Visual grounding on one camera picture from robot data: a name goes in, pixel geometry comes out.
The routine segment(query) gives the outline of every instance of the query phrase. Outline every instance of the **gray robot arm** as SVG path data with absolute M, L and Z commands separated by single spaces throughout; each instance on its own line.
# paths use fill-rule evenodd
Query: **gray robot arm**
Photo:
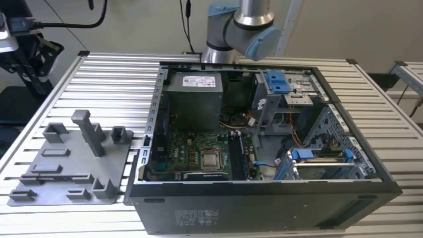
M 205 63 L 236 63 L 237 52 L 261 60 L 272 52 L 280 37 L 273 27 L 269 0 L 220 1 L 209 5 Z

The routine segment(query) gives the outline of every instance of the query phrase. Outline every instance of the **green circuit board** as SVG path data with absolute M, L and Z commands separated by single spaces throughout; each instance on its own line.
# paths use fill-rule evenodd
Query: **green circuit board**
M 226 134 L 173 132 L 168 150 L 168 161 L 154 162 L 151 166 L 151 180 L 181 180 L 181 175 L 190 172 L 222 172 L 232 180 L 232 167 Z M 242 138 L 246 159 L 253 154 L 250 137 Z M 201 153 L 213 151 L 218 154 L 218 168 L 201 168 Z

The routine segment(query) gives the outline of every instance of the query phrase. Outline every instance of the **power supply label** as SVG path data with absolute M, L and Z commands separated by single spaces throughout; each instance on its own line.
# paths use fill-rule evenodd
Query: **power supply label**
M 176 210 L 174 216 L 177 226 L 214 226 L 218 210 Z
M 182 87 L 210 87 L 216 86 L 212 76 L 184 76 Z

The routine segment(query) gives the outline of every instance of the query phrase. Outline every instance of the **slotted metal surface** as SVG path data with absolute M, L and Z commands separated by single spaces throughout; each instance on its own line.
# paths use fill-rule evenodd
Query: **slotted metal surface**
M 75 59 L 41 109 L 0 160 L 0 235 L 11 237 L 147 237 L 133 207 L 87 206 L 7 207 L 7 193 L 26 171 L 47 122 L 71 125 L 74 109 L 86 108 L 103 128 L 119 124 L 134 132 L 139 146 L 149 97 L 160 61 L 197 61 L 196 56 L 94 54 Z M 423 137 L 421 131 L 392 104 L 361 69 L 344 60 L 268 58 L 240 63 L 318 67 L 357 127 L 373 146 L 404 194 L 345 231 L 302 233 L 300 237 L 418 238 L 423 236 Z M 119 191 L 126 188 L 129 153 Z M 205 234 L 196 237 L 281 237 L 282 233 Z

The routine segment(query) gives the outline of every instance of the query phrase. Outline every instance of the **open computer tower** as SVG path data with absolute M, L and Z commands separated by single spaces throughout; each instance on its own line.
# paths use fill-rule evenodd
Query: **open computer tower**
M 317 68 L 160 63 L 125 194 L 149 234 L 344 229 L 400 193 Z

